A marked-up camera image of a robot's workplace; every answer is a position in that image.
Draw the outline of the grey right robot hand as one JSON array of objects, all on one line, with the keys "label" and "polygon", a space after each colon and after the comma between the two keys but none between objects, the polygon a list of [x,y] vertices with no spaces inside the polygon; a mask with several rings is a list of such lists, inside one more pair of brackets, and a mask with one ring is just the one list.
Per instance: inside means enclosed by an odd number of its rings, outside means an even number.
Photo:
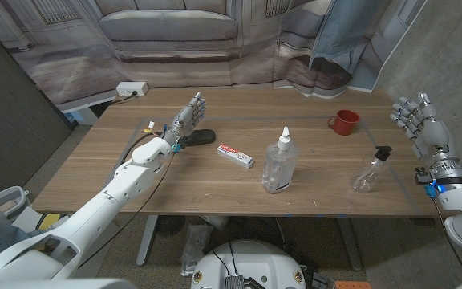
[{"label": "grey right robot hand", "polygon": [[462,165],[452,134],[428,95],[419,94],[416,101],[401,97],[393,105],[391,120],[412,141],[411,149],[426,170],[445,189],[462,187]]}]

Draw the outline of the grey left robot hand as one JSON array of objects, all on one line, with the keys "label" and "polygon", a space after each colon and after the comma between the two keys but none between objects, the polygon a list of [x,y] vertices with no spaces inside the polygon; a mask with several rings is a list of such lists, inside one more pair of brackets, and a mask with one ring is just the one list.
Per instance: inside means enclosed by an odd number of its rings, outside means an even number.
[{"label": "grey left robot hand", "polygon": [[182,137],[188,137],[204,117],[205,99],[198,92],[180,112],[173,118],[172,123],[162,138],[170,145],[174,145]]}]

